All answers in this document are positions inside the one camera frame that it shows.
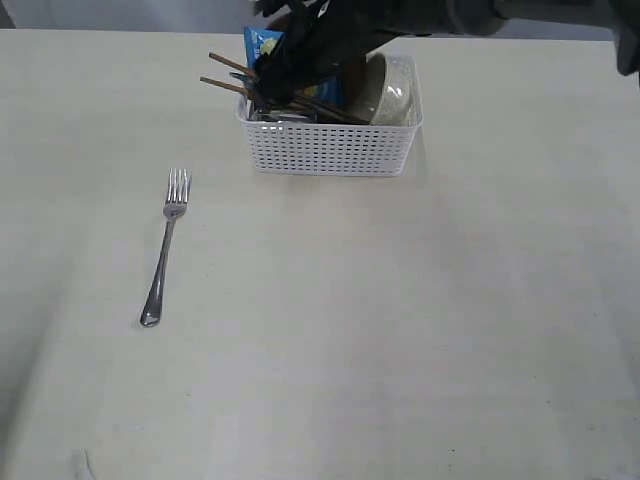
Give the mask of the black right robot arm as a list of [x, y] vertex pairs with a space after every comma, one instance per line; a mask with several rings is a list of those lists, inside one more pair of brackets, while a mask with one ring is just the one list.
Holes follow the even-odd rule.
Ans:
[[639, 71], [636, 1], [262, 1], [270, 17], [288, 7], [285, 32], [256, 62], [254, 90], [271, 104], [329, 80], [345, 63], [397, 37], [491, 36], [511, 20], [606, 28], [614, 35], [623, 76]]

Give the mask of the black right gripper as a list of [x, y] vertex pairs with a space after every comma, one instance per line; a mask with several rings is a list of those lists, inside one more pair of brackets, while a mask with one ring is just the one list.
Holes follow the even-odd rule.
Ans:
[[331, 79], [375, 49], [385, 15], [383, 1], [262, 1], [260, 7], [264, 17], [289, 8], [276, 46], [255, 64], [253, 91], [273, 105], [292, 101], [297, 91]]

